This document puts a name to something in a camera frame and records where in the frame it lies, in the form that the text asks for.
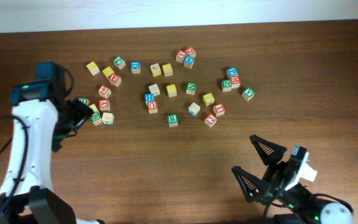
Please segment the yellow S letter block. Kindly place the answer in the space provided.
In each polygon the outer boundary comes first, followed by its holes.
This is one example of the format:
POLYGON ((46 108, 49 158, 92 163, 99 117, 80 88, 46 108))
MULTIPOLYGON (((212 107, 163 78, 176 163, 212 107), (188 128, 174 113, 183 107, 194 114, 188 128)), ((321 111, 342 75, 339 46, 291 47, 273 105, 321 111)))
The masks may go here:
POLYGON ((177 96, 177 88, 175 84, 167 85, 166 88, 169 97, 177 96))

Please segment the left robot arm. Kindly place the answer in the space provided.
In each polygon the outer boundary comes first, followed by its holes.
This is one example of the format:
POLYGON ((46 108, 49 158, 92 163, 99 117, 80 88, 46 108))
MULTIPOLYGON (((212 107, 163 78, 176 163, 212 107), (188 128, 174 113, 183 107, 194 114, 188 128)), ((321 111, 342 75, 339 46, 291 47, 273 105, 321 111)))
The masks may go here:
POLYGON ((0 223, 83 223, 72 207, 54 191, 52 153, 61 142, 77 135, 94 111, 78 99, 67 97, 72 87, 65 77, 73 75, 54 62, 39 63, 35 80, 14 86, 11 120, 13 135, 9 164, 0 188, 0 223))

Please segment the green R letter block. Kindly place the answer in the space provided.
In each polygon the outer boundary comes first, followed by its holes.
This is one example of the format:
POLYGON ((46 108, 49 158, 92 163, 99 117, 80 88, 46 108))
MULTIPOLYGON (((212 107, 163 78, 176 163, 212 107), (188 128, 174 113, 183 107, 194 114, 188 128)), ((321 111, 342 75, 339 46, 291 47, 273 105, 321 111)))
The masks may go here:
POLYGON ((169 127, 178 126, 178 116, 176 114, 171 114, 167 116, 169 127))

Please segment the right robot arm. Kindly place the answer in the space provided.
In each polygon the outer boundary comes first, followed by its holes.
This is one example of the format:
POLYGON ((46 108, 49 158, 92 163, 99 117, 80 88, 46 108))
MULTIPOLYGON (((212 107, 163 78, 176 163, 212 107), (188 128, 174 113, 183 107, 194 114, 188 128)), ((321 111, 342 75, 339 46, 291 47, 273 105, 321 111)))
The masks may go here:
POLYGON ((307 148, 296 145, 289 160, 283 161, 286 147, 251 135, 250 141, 267 167, 260 179, 239 166, 232 173, 248 203, 257 202, 265 207, 263 222, 268 223, 267 213, 271 206, 287 208, 291 214, 275 215, 274 223, 352 223, 354 210, 344 200, 327 194, 314 194, 300 179, 313 182, 317 171, 308 164, 307 148))

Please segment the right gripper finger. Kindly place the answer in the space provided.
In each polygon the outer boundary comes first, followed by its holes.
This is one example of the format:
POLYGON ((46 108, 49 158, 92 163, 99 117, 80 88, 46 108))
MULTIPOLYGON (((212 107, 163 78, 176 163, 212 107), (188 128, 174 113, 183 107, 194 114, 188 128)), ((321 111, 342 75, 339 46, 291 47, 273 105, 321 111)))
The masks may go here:
POLYGON ((248 203, 269 203, 271 201, 273 195, 268 182, 246 172, 240 166, 234 166, 231 170, 248 203))
POLYGON ((265 166, 280 162, 287 151, 286 147, 267 141, 256 134, 250 136, 250 141, 265 166))

